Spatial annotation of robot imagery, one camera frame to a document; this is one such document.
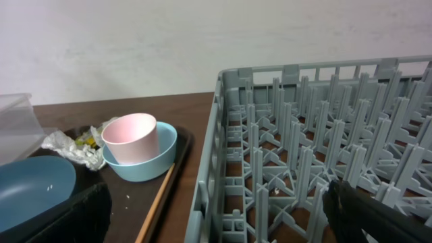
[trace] tabletop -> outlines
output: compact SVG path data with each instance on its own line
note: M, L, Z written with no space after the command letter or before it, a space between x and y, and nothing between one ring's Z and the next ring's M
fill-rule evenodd
M194 146L184 166L157 242L183 242L188 224L190 205L207 122L212 92L145 97L110 101L91 101L58 105L35 106L34 112L42 127L69 130L85 125L97 125L112 117L130 113L150 113L160 122L181 126L194 135Z

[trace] pink cup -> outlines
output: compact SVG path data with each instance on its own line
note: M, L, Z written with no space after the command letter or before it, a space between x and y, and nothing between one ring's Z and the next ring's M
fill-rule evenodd
M102 139L119 164L141 163L159 155L156 119L149 114L117 118L102 131Z

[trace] chopstick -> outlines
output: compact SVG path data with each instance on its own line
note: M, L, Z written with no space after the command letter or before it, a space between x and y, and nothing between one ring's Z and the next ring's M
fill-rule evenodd
M136 238L135 243L141 243L144 240L144 237L146 236L146 233L149 230L150 223L153 220L153 217L155 216L157 206L161 202L162 194L167 187L167 184L168 184L168 181L171 177L171 174L173 173L174 166L175 166L175 163L173 163L173 165L169 168L168 173L165 176L165 179L163 180L159 191L157 192L156 198L153 201L153 204L151 205L150 210L148 211L147 217L144 220L144 223L142 224L140 233L138 234L138 237Z

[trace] gray plastic crate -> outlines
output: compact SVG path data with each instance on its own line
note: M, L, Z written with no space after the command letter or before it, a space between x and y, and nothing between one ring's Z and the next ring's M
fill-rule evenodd
M420 62L422 74L398 71ZM341 69L351 78L339 79ZM281 79L254 85L258 72ZM432 226L431 84L432 55L220 72L185 242L277 242L280 225L321 242L321 196L338 178ZM229 198L240 202L228 208ZM293 218L298 209L307 225Z

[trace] cup rim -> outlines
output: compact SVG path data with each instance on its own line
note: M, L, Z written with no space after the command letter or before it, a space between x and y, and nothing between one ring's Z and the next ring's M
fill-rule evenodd
M158 124L160 124L160 125L162 125L162 126L166 126L166 127L168 127L169 128L169 130L171 131L171 132L173 132L174 133L174 140L173 140L173 142L171 143L171 145L169 145L169 147L165 150L165 151L163 151L162 153L159 153L159 155L157 155L156 157L154 157L154 158L152 158L152 159L149 159L149 160L147 160L147 161L143 161L143 162L139 162L139 163L135 163L135 164L131 164L131 165L124 165L124 164L120 164L120 163L112 163L112 162L110 162L110 161L108 161L106 158L105 158L105 156L103 155L103 151L105 150L105 149L109 149L108 148L108 146L105 144L105 145L103 145L103 147L102 147L102 158L103 158L103 160L105 161L105 162L107 162L108 164L110 164L110 165L114 165L114 166L116 166L116 167L129 167L129 166L137 166L137 165L142 165L142 164L145 164L145 163L147 163L147 162L151 162L151 161L153 161L153 160L155 160L155 159L157 159L157 158L159 158L160 156L162 156L162 155L164 155L167 151L169 151L173 146L174 146L174 144L177 142L177 136L178 136L178 134L177 134L177 130L176 130L176 128L175 127L173 127L171 124L168 124L168 123L166 123L166 122L162 122L162 121L158 121L157 123L156 123L156 126L155 127L157 127L157 125Z
M105 140L105 138L104 138L104 134L105 134L105 131L107 130L107 128L109 128L109 127L110 127L112 124L114 124L115 122L119 122L121 119L125 119L125 118L130 117L130 116L133 116L133 115L147 115L147 116L149 116L150 118L152 118L152 120L154 121L155 125L154 125L153 128L152 128L150 131L148 131L144 136L140 136L139 138L134 139L134 140L131 140L131 141L127 141L127 142L110 142L110 141L106 141L106 140ZM130 144L130 143L136 142L136 141L138 141L138 140L140 140L140 139L142 139L142 138L145 138L146 136L148 136L149 134L151 134L151 133L156 129L156 126L157 126L157 120L156 120L156 118L155 118L154 116L152 116L151 114L148 114L148 113L132 113L132 114L127 114L127 115L121 116L121 117L119 117L119 118L117 118L117 119L111 121L110 123L108 123L108 125L105 126L105 128L103 129L103 131L102 131L102 133L101 133L101 138L102 138L102 140L103 140L105 143L109 143L109 144L112 144L112 145Z

